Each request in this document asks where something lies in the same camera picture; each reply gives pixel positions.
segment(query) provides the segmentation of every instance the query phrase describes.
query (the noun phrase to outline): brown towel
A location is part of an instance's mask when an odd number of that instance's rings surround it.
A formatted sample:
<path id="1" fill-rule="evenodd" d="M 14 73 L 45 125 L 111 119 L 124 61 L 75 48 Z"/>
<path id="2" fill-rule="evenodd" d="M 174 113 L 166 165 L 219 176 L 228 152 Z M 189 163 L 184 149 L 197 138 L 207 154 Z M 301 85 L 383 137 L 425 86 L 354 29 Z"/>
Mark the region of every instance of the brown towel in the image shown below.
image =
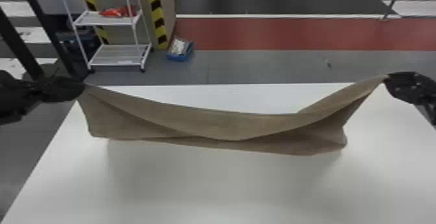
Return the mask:
<path id="1" fill-rule="evenodd" d="M 79 103 L 95 137 L 315 155 L 346 145 L 343 125 L 385 78 L 357 82 L 293 114 L 170 105 L 95 86 L 87 86 Z"/>

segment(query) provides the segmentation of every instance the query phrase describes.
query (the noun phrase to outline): red floor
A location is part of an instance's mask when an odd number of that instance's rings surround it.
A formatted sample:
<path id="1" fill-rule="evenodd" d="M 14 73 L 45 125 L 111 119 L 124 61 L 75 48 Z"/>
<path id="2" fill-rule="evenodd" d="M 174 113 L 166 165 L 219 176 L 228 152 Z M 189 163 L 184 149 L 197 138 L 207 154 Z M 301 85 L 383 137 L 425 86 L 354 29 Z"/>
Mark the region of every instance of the red floor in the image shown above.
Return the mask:
<path id="1" fill-rule="evenodd" d="M 195 49 L 436 50 L 436 19 L 178 19 Z"/>

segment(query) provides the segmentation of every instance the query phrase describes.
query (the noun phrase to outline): hazard stripe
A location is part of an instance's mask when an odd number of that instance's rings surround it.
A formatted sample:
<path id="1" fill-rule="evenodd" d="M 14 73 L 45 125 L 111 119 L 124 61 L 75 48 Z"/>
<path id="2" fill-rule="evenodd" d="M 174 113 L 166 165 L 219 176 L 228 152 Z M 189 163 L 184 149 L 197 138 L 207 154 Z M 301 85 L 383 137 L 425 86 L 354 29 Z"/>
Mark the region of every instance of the hazard stripe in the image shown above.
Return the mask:
<path id="1" fill-rule="evenodd" d="M 164 10 L 160 0 L 149 0 L 151 7 L 151 19 L 154 23 L 154 32 L 158 40 L 158 49 L 168 48 L 167 29 L 165 28 Z"/>
<path id="2" fill-rule="evenodd" d="M 97 4 L 96 4 L 95 0 L 85 0 L 85 3 L 88 6 L 89 10 L 97 11 Z M 101 38 L 101 40 L 103 41 L 104 44 L 109 44 L 108 32 L 106 32 L 106 30 L 103 27 L 97 26 L 96 27 L 96 32 L 97 32 L 97 35 Z"/>

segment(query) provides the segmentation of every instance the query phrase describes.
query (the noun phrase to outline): white table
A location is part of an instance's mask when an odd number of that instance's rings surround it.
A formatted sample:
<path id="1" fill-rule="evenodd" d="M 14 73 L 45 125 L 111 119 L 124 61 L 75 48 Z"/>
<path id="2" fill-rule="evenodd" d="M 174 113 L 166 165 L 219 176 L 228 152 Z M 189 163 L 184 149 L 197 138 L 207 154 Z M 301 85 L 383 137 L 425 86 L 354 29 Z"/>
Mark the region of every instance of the white table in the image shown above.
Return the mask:
<path id="1" fill-rule="evenodd" d="M 293 112 L 345 84 L 113 89 L 182 105 Z M 284 156 L 92 138 L 76 104 L 3 224 L 434 223 L 436 131 L 381 85 L 341 153 Z"/>

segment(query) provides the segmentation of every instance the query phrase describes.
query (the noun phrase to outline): white wire shelf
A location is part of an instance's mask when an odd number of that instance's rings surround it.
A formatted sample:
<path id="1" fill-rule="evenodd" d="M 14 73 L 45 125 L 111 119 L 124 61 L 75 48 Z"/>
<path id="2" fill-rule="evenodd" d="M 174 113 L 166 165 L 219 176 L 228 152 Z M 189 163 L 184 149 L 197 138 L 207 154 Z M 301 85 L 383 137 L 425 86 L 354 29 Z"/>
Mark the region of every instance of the white wire shelf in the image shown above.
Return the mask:
<path id="1" fill-rule="evenodd" d="M 139 10 L 136 16 L 133 17 L 133 25 L 136 25 L 141 16 L 142 10 Z M 106 17 L 101 16 L 97 11 L 86 10 L 74 21 L 74 25 L 131 26 L 132 22 L 130 21 L 130 17 Z"/>
<path id="2" fill-rule="evenodd" d="M 102 45 L 89 64 L 91 66 L 140 66 L 145 63 L 150 48 L 150 44 Z"/>

